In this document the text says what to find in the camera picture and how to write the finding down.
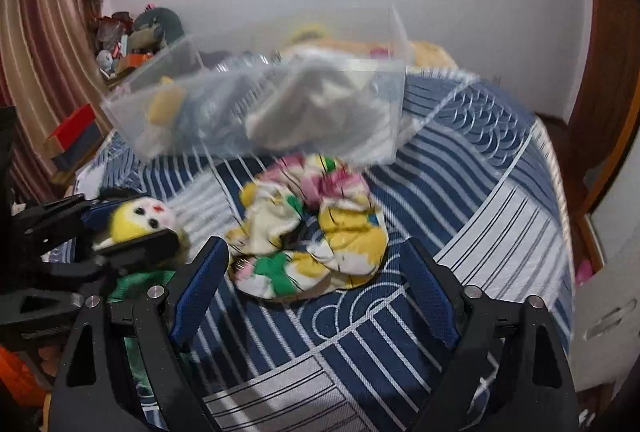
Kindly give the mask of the clear plastic storage box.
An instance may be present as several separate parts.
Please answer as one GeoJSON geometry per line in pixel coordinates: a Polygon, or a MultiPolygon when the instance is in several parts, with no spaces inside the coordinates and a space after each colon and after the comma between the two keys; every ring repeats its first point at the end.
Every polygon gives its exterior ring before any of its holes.
{"type": "Polygon", "coordinates": [[[393,7],[299,10],[182,36],[102,108],[144,161],[301,152],[390,163],[413,57],[393,7]]]}

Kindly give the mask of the brown wooden door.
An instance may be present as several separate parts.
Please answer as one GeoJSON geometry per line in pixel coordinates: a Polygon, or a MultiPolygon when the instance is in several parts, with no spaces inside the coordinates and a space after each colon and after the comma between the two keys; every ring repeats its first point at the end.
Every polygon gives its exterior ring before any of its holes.
{"type": "Polygon", "coordinates": [[[568,129],[584,178],[571,214],[594,211],[620,173],[639,126],[639,0],[592,0],[589,48],[568,129]]]}

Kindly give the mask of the white wardrobe sliding door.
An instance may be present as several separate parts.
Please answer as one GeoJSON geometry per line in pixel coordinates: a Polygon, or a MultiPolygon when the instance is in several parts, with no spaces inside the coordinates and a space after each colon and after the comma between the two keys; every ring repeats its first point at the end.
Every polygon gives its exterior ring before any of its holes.
{"type": "Polygon", "coordinates": [[[577,288],[570,368],[578,391],[623,380],[639,356],[639,142],[590,216],[604,267],[577,288]]]}

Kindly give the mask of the yellow plush ball toy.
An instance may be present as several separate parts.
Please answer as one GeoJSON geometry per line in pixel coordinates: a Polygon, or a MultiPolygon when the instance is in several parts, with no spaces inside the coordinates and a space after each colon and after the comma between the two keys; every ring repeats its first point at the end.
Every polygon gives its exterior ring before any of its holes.
{"type": "Polygon", "coordinates": [[[174,256],[180,256],[186,234],[178,221],[177,212],[168,204],[152,197],[126,200],[108,217],[106,230],[96,238],[92,248],[110,248],[162,230],[170,230],[177,236],[178,247],[174,256]]]}

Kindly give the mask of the striped brown curtain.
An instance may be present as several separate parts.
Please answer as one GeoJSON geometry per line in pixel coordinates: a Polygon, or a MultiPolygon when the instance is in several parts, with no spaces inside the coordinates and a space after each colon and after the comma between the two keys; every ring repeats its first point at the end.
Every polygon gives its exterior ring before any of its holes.
{"type": "Polygon", "coordinates": [[[106,92],[90,30],[102,3],[1,0],[1,103],[17,112],[11,176],[35,202],[55,196],[44,142],[77,108],[98,108],[106,92]]]}

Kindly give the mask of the red gift box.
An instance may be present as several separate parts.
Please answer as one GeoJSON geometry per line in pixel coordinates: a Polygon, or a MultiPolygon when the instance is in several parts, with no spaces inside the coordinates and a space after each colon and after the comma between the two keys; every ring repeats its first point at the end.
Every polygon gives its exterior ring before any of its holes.
{"type": "Polygon", "coordinates": [[[47,137],[43,152],[56,170],[68,172],[102,140],[96,113],[90,104],[85,104],[75,109],[47,137]]]}

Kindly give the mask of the beige plush blanket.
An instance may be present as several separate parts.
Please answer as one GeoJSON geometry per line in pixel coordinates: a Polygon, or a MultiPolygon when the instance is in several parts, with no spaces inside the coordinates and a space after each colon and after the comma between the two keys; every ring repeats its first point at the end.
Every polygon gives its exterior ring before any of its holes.
{"type": "MultiPolygon", "coordinates": [[[[292,36],[283,51],[293,51],[294,48],[325,48],[326,50],[342,51],[358,56],[383,58],[393,56],[390,44],[382,42],[359,42],[331,39],[319,26],[308,26],[292,36]]],[[[413,67],[437,67],[458,69],[458,64],[441,46],[426,41],[409,41],[409,62],[413,67]]]]}

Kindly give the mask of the grey green plush toy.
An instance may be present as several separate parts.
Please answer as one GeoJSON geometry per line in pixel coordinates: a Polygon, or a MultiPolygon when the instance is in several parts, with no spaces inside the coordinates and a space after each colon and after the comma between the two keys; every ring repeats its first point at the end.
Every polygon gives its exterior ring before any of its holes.
{"type": "Polygon", "coordinates": [[[179,16],[169,8],[153,7],[139,15],[128,39],[130,53],[155,53],[179,41],[184,29],[179,16]]]}

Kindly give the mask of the blue white patterned bedspread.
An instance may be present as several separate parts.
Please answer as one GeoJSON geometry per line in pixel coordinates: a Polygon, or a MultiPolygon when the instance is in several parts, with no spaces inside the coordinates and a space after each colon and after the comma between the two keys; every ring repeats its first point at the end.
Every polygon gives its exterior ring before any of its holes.
{"type": "Polygon", "coordinates": [[[363,173],[370,207],[303,210],[299,236],[219,285],[186,362],[226,431],[401,431],[446,364],[402,242],[488,296],[544,299],[570,342],[566,205],[542,121],[462,72],[412,74],[409,139],[363,173]]]}

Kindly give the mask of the grey knit item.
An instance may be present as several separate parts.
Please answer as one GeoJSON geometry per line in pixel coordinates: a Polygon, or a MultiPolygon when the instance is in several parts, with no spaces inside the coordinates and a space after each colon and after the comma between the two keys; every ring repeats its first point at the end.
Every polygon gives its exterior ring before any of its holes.
{"type": "Polygon", "coordinates": [[[388,153],[399,126],[404,67],[350,57],[297,59],[273,66],[248,108],[248,140],[270,152],[322,152],[366,161],[388,153]]]}

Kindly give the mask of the floral yellow white cloth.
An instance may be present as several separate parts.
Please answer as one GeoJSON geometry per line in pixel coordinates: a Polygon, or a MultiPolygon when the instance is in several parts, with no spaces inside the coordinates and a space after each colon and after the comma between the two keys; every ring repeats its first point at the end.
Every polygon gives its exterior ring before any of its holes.
{"type": "Polygon", "coordinates": [[[224,239],[230,278],[248,296],[318,298],[359,288],[381,267],[390,241],[383,210],[362,173],[340,159],[279,158],[236,199],[242,218],[224,239]]]}

